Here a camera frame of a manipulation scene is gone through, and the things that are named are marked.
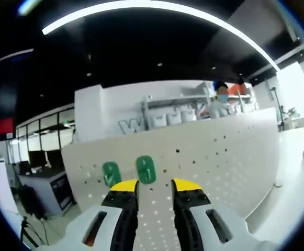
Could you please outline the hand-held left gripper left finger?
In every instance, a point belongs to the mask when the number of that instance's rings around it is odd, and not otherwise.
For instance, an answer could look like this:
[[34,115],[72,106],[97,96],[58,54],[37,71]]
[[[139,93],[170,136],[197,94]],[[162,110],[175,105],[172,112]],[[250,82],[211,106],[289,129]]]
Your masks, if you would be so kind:
[[133,250],[138,228],[139,181],[112,186],[100,205],[91,206],[71,221],[65,235],[38,250]]

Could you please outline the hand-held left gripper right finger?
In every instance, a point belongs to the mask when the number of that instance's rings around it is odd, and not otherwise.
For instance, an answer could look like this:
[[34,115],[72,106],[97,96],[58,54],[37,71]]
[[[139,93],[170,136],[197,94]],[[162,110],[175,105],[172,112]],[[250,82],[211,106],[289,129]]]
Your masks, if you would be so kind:
[[200,185],[179,178],[171,184],[181,250],[278,250],[277,244],[255,238],[234,211],[212,203]]

